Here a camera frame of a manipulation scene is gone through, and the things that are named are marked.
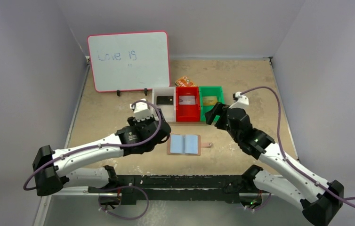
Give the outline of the red plastic bin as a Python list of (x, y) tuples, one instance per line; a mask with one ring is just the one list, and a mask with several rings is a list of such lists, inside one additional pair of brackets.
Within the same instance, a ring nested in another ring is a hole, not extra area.
[(176, 87), (176, 121), (200, 121), (200, 92), (198, 87)]

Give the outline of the white plastic bin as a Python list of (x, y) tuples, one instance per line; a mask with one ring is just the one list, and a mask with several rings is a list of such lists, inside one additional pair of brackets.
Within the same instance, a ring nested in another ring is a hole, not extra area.
[[(173, 105), (156, 105), (157, 96), (173, 96)], [(167, 122), (176, 122), (176, 88), (175, 87), (158, 87), (152, 90), (152, 103), (161, 109), (163, 116)]]

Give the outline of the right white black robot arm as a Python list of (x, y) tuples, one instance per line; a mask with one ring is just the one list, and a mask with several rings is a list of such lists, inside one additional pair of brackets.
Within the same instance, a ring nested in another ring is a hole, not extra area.
[(327, 226), (343, 202), (343, 185), (312, 173), (289, 155), (282, 154), (279, 144), (265, 132), (254, 128), (242, 108), (218, 102), (205, 113), (205, 122), (225, 130), (247, 155), (270, 166), (279, 175), (251, 165), (242, 175), (247, 187), (268, 191), (298, 208), (314, 226)]

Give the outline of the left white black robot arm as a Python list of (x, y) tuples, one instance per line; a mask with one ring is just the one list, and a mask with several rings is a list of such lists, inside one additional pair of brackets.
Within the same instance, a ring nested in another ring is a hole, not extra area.
[(150, 152), (156, 145), (166, 142), (170, 134), (171, 127), (164, 118), (137, 120), (129, 117), (127, 126), (98, 141), (56, 150), (49, 145), (40, 147), (29, 178), (34, 179), (33, 189), (38, 196), (55, 194), (71, 186), (102, 188), (109, 184), (110, 179), (102, 178), (95, 183), (93, 179), (103, 174), (111, 177), (110, 169), (89, 170), (82, 179), (79, 178), (79, 170), (105, 159)]

